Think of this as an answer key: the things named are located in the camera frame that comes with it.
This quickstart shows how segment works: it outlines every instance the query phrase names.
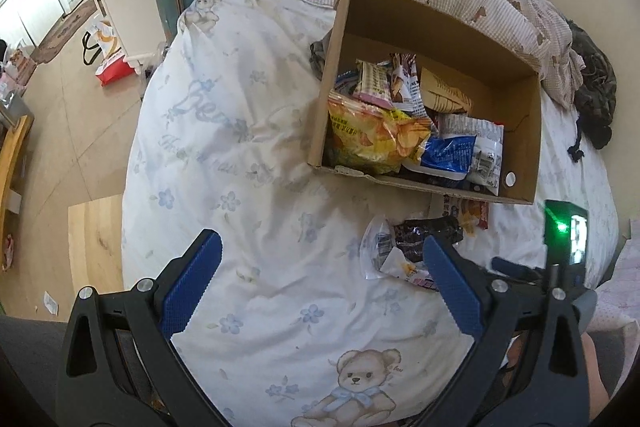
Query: floor mat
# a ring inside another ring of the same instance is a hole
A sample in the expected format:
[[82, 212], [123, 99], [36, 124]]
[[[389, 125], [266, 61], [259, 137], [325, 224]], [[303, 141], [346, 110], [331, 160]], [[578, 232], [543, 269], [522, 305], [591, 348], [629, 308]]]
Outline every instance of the floor mat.
[[68, 16], [60, 19], [31, 54], [38, 64], [52, 61], [71, 36], [97, 10], [94, 0], [86, 0]]

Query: teddy bear print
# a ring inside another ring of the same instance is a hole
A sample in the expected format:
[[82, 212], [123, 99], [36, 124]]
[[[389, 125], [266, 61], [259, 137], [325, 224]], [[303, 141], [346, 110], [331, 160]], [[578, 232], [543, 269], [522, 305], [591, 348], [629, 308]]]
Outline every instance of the teddy bear print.
[[380, 387], [400, 351], [347, 351], [338, 359], [338, 387], [320, 403], [291, 421], [291, 427], [368, 427], [383, 423], [396, 403]]
[[188, 9], [184, 13], [184, 18], [180, 18], [180, 28], [182, 31], [187, 24], [194, 24], [203, 32], [209, 32], [213, 29], [220, 19], [213, 13], [213, 8], [222, 0], [197, 0], [194, 8]]

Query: piece of paper on floor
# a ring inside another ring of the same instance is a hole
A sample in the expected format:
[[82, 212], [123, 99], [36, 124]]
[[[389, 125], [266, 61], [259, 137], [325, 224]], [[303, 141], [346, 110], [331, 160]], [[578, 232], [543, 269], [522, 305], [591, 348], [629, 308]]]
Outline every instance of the piece of paper on floor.
[[58, 303], [53, 300], [53, 297], [48, 292], [44, 292], [44, 306], [51, 315], [58, 315]]

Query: white floral bed sheet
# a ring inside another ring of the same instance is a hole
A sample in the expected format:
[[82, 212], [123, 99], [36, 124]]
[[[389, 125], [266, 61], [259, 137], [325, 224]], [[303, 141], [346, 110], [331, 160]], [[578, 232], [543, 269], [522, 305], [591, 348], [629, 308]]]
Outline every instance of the white floral bed sheet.
[[[308, 49], [334, 12], [303, 0], [199, 0], [189, 12], [146, 90], [130, 154], [125, 286], [216, 230], [222, 264], [173, 343], [230, 423], [369, 426], [420, 412], [471, 339], [438, 293], [360, 273], [374, 215], [437, 213], [436, 198], [306, 163], [319, 90]], [[589, 209], [593, 284], [617, 240], [606, 170], [586, 140], [572, 164], [575, 115], [544, 92], [542, 107], [538, 201]], [[494, 204], [490, 229], [460, 250], [539, 266], [542, 222], [539, 204]]]

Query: wooden plank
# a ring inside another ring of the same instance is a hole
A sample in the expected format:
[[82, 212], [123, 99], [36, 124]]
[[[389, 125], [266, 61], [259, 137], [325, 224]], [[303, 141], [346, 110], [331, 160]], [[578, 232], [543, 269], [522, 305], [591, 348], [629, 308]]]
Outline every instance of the wooden plank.
[[70, 206], [68, 219], [74, 292], [84, 286], [122, 291], [122, 194]]
[[0, 188], [2, 190], [2, 195], [0, 196], [0, 244], [4, 242], [4, 215], [11, 191], [11, 179], [14, 177], [15, 166], [24, 144], [24, 138], [27, 136], [32, 123], [32, 116], [25, 115], [20, 117], [18, 127], [15, 130], [10, 129], [7, 131], [2, 149], [0, 149]]

